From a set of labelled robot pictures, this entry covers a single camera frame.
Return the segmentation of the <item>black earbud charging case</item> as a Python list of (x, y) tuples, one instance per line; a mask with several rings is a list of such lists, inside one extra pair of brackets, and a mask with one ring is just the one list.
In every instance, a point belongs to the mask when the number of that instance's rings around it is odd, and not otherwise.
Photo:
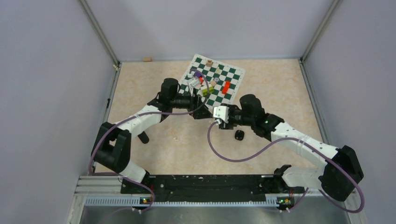
[(245, 137), (245, 132), (242, 130), (237, 130), (234, 134), (234, 138), (236, 140), (242, 141)]

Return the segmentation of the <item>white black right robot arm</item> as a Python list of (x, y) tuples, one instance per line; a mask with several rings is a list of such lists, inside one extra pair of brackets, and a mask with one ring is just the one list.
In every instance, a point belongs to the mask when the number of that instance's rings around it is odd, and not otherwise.
[(298, 131), (279, 116), (266, 112), (255, 95), (241, 97), (239, 106), (221, 104), (213, 112), (220, 129), (248, 126), (257, 136), (288, 148), (314, 165), (313, 168), (287, 166), (274, 179), (277, 191), (305, 187), (320, 190), (343, 202), (358, 190), (364, 174), (351, 147), (331, 146)]

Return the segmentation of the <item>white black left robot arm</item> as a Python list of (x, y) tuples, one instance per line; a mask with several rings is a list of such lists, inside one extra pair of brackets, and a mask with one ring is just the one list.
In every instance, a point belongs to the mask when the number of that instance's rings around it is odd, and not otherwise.
[(157, 96), (139, 112), (116, 124), (103, 123), (95, 140), (89, 165), (96, 162), (132, 180), (132, 187), (137, 192), (146, 192), (150, 186), (149, 173), (130, 159), (132, 138), (139, 137), (147, 142), (145, 130), (161, 123), (170, 115), (174, 116), (173, 109), (184, 109), (184, 114), (191, 115), (194, 119), (212, 117), (196, 90), (192, 93), (179, 93), (178, 88), (176, 79), (166, 78)]

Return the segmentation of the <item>green white toy brick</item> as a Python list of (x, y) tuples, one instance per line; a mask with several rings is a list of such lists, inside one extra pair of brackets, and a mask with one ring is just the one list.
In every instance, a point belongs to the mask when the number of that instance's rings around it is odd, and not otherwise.
[(208, 94), (212, 94), (213, 93), (213, 91), (214, 91), (214, 87), (213, 86), (209, 86), (209, 87), (207, 87), (207, 86), (202, 86), (201, 88), (200, 88), (200, 91), (201, 91), (201, 95), (202, 96), (206, 96), (206, 95), (208, 95)]

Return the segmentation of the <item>green white chessboard mat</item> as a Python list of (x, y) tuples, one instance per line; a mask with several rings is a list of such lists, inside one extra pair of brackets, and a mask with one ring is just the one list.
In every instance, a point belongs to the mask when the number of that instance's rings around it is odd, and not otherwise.
[[(212, 67), (206, 66), (206, 62), (208, 60), (212, 60), (213, 62)], [(220, 67), (221, 69), (220, 74), (215, 73), (218, 67)], [(213, 93), (205, 96), (208, 98), (206, 102), (206, 106), (210, 109), (212, 109), (213, 107), (220, 106), (221, 104), (232, 104), (246, 73), (246, 70), (243, 68), (230, 65), (221, 61), (217, 61), (214, 59), (210, 59), (200, 54), (195, 54), (192, 61), (190, 62), (190, 65), (187, 67), (185, 73), (182, 75), (182, 78), (179, 81), (180, 84), (179, 93), (192, 91), (189, 89), (187, 85), (187, 81), (194, 76), (194, 72), (197, 70), (203, 74), (209, 86), (211, 85), (210, 82), (214, 80), (215, 77), (219, 78), (219, 81), (214, 86)], [(221, 90), (226, 81), (230, 81), (231, 84), (227, 94), (224, 95), (222, 94)], [(198, 94), (201, 97), (204, 97), (201, 95), (201, 91), (200, 91), (200, 88), (202, 86), (206, 86), (204, 81), (200, 87), (196, 88), (196, 90), (198, 91)]]

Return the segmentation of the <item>brown wooden chess piece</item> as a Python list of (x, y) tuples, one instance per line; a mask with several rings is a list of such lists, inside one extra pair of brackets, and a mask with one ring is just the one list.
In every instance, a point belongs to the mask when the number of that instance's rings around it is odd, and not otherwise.
[(206, 66), (207, 66), (207, 67), (212, 67), (212, 65), (213, 65), (212, 60), (208, 60), (208, 61), (206, 62)]

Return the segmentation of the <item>black cylinder on table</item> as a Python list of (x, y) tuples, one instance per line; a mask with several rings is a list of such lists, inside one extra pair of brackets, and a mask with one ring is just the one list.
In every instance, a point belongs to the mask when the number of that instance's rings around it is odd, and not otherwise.
[(149, 143), (149, 137), (145, 132), (140, 133), (137, 137), (143, 144)]

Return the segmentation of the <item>wooden cork cylinder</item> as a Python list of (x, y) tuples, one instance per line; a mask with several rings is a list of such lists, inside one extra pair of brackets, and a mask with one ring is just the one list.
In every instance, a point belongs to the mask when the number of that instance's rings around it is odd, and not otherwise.
[(151, 58), (151, 57), (145, 57), (145, 58), (143, 58), (142, 61), (143, 61), (143, 62), (151, 62), (151, 61), (152, 61), (152, 58)]

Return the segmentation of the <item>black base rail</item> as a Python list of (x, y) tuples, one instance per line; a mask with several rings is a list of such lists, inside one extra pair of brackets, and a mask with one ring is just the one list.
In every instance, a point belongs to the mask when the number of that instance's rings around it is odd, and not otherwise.
[(122, 181), (122, 194), (155, 194), (156, 202), (263, 202), (267, 194), (304, 193), (273, 175), (151, 175), (142, 186)]

